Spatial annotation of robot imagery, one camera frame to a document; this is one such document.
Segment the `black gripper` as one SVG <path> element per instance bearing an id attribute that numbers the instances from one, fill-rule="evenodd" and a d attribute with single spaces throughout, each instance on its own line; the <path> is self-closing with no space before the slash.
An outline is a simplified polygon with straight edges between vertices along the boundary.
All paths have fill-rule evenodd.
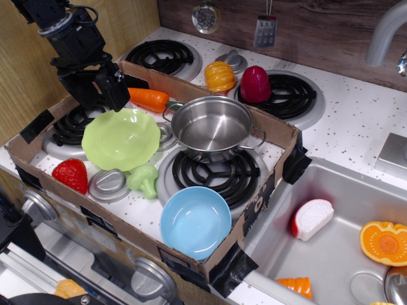
<path id="1" fill-rule="evenodd" d="M 57 76 L 69 94 L 85 109 L 103 101 L 119 112 L 130 100 L 125 75 L 106 52 L 80 64 L 69 64 L 62 57 L 51 59 Z"/>

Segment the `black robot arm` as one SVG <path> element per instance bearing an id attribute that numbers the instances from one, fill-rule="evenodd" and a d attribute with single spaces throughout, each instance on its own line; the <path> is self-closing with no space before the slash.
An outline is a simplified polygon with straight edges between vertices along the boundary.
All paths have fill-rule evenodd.
<path id="1" fill-rule="evenodd" d="M 14 1 L 28 24 L 56 52 L 51 65 L 59 81 L 85 109 L 99 102 L 118 112 L 130 99 L 125 77 L 112 56 L 104 51 L 106 42 L 97 28 L 98 13 L 90 6 L 69 1 Z"/>

